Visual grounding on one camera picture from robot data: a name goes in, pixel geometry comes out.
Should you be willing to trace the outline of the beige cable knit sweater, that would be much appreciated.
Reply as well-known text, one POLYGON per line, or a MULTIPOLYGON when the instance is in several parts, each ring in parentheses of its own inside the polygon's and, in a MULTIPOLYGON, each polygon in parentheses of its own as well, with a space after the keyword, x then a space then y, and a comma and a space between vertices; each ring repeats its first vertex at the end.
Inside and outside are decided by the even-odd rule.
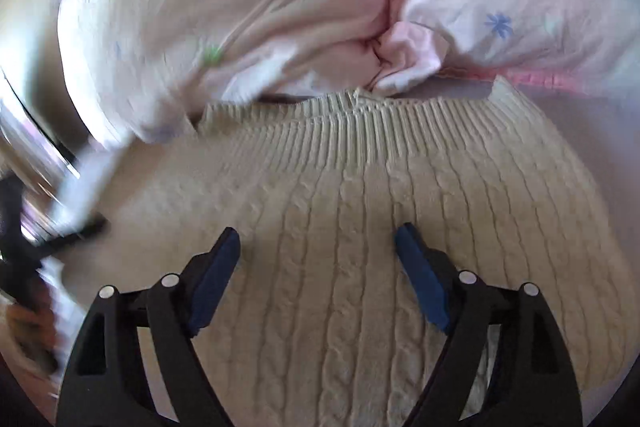
POLYGON ((106 284, 148 287, 239 232, 240 262, 194 341, 239 426, 406 419, 444 343, 395 254, 406 222, 490 285, 535 283, 580 389, 639 349, 636 285, 596 182, 501 80, 479 100, 215 104, 185 135, 131 147, 101 209, 110 228, 64 271, 81 306, 106 284))

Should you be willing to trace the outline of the left pink floral pillow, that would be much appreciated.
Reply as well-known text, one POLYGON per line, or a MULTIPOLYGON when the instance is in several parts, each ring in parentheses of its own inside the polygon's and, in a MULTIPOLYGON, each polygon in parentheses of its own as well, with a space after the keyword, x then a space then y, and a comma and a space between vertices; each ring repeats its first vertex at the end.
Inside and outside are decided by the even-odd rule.
POLYGON ((164 141, 215 102, 368 87, 390 0, 62 0, 66 88, 106 147, 164 141))

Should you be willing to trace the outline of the pink floral pillow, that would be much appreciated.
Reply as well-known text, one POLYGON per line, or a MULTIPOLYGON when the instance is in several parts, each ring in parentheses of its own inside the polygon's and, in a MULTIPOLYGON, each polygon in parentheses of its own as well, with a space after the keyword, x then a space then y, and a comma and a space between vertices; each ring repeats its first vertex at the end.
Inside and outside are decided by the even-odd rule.
POLYGON ((390 0, 376 89, 506 77, 589 95, 639 87, 639 0, 390 0))
POLYGON ((368 87, 390 0, 62 0, 66 88, 106 147, 164 141, 215 102, 368 87))

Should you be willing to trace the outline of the right pink floral pillow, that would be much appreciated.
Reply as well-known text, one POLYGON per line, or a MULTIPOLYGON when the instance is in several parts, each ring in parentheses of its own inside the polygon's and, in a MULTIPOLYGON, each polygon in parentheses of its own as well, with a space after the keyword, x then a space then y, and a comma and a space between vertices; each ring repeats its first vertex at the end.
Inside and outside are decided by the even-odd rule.
POLYGON ((376 89, 506 77, 589 95, 639 87, 639 0, 390 0, 376 89))

